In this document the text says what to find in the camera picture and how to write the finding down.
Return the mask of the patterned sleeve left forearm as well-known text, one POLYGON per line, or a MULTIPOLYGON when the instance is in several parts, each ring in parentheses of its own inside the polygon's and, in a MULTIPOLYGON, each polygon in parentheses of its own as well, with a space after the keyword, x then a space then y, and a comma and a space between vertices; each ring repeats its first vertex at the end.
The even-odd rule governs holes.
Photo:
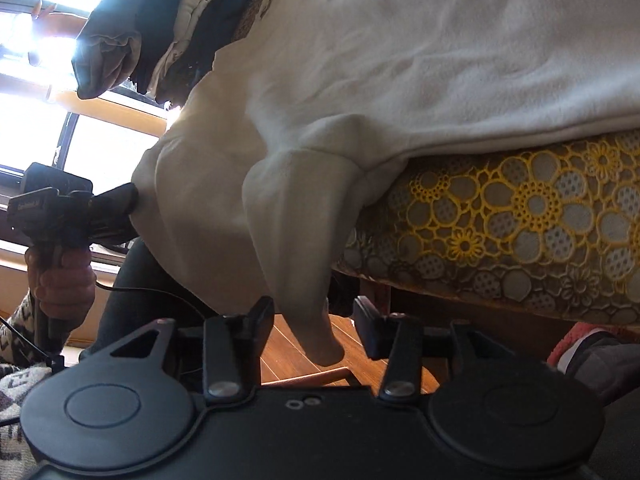
POLYGON ((40 354, 18 336, 34 341, 34 308, 29 292, 6 322, 13 330, 1 324, 1 363, 25 368, 39 362, 40 354))

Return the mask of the person left hand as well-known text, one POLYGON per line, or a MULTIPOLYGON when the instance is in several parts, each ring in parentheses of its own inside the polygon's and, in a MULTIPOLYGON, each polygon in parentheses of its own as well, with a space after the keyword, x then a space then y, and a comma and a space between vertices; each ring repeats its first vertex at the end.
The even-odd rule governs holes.
POLYGON ((25 254, 29 295, 52 320, 64 321, 71 330, 81 326, 96 298, 96 274, 88 249, 70 249, 58 268, 44 270, 35 247, 25 254))

